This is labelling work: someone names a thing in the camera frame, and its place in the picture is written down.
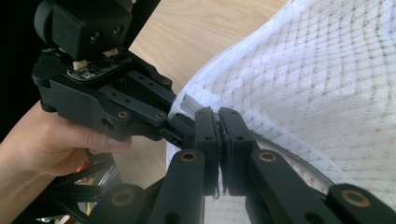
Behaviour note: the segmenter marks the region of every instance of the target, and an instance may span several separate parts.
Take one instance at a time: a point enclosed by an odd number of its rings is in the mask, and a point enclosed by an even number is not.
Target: white mesh fabric
[[[190,115],[191,99],[233,108],[333,182],[396,209],[395,10],[392,0],[289,1],[203,67],[171,117]]]

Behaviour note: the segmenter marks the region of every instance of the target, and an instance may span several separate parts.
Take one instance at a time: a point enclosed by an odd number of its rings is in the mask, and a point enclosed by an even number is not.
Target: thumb
[[[132,138],[121,142],[90,128],[77,126],[76,134],[78,135],[78,143],[81,144],[77,147],[93,149],[96,152],[123,152],[131,148]]]
[[[99,133],[88,127],[76,124],[70,120],[58,117],[63,122],[62,128],[58,128],[57,139],[64,147],[82,147],[100,152],[122,152],[131,148],[132,138],[126,141],[117,141],[106,134]]]

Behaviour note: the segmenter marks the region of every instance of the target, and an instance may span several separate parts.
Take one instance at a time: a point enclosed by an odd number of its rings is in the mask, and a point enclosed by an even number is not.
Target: human hand
[[[53,178],[76,171],[85,148],[96,154],[130,147],[131,138],[118,142],[35,104],[0,144],[0,223],[10,223]]]
[[[47,113],[35,104],[0,145],[2,153],[13,160],[13,171],[35,175],[68,175],[93,154],[122,152],[131,139],[118,142],[105,134]]]

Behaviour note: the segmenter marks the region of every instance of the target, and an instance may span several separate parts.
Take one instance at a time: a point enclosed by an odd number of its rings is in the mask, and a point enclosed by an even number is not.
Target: black plastic part
[[[130,11],[110,0],[55,0],[52,13],[52,41],[75,61],[122,46],[132,20]]]
[[[195,149],[205,155],[205,195],[215,196],[219,189],[219,129],[210,107],[195,113]]]
[[[246,197],[245,208],[251,224],[273,224],[274,219],[265,203],[257,198]]]
[[[77,203],[97,202],[103,192],[99,186],[86,185],[69,185],[59,188],[51,188],[41,194],[42,197],[56,197],[60,200],[66,200]]]
[[[131,52],[123,53],[135,61],[91,83],[63,75],[70,62],[61,52],[41,55],[33,79],[43,109],[121,141],[131,135],[161,138],[160,129],[176,98],[168,89],[172,83],[158,83],[168,79]]]
[[[133,9],[133,2],[130,0],[115,0],[116,3],[118,3],[120,6],[125,8],[125,10],[129,13],[132,13]]]
[[[11,224],[48,224],[48,222],[45,221],[39,221],[38,219],[35,219],[33,217],[22,217],[19,216],[17,217],[14,221],[11,222]]]
[[[138,223],[147,223],[149,221],[149,214],[151,214],[158,194],[160,193],[161,186],[163,185],[163,180],[164,177],[145,189],[144,209],[142,209],[139,219],[140,222]]]
[[[396,223],[394,211],[365,189],[340,184],[329,188],[327,205],[344,223]]]
[[[192,119],[176,114],[161,129],[162,137],[178,148],[193,149],[195,147],[194,124]]]
[[[37,219],[42,217],[63,216],[66,212],[52,199],[41,197],[36,198],[29,206],[12,222],[13,224],[31,223],[24,219]]]
[[[186,149],[176,153],[148,223],[203,223],[204,174],[205,158],[200,151]]]
[[[117,185],[94,207],[86,223],[139,223],[145,201],[143,189],[134,185]]]
[[[52,41],[52,10],[55,0],[43,0],[35,11],[35,31],[38,36],[51,47],[56,47]]]
[[[230,195],[246,195],[248,184],[248,160],[256,148],[256,141],[250,133],[241,115],[230,108],[221,108],[219,112],[220,131],[224,136],[223,151],[225,162],[221,165],[223,186]]]
[[[75,220],[80,223],[85,223],[87,221],[87,214],[83,213],[76,202],[71,202],[65,199],[54,198],[53,199],[57,205],[61,206],[66,214],[69,214]]]
[[[275,223],[341,223],[280,154],[254,151],[249,171]]]

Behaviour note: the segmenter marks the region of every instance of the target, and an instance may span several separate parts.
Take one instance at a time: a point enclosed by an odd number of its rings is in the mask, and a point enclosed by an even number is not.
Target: screw
[[[158,112],[158,113],[155,115],[155,118],[157,118],[157,119],[163,119],[163,113]]]
[[[358,207],[370,206],[370,200],[362,193],[353,189],[344,189],[341,191],[341,196],[345,201]]]
[[[125,119],[127,116],[128,116],[128,113],[125,112],[125,111],[121,111],[121,112],[119,113],[119,118],[120,118],[120,119]]]
[[[114,27],[113,34],[119,35],[123,30],[122,28],[123,28],[122,25],[117,25],[116,27]]]
[[[163,84],[165,85],[169,85],[171,83],[171,81],[169,79],[164,79],[163,80]]]
[[[259,158],[262,161],[276,161],[276,155],[269,152],[260,153]]]
[[[98,39],[102,36],[100,31],[95,31],[91,34],[91,43],[95,44]]]
[[[186,152],[180,156],[180,159],[182,161],[195,161],[197,159],[197,154],[195,154],[194,152]]]
[[[134,200],[134,191],[132,189],[122,189],[113,195],[111,202],[117,207],[123,207]]]

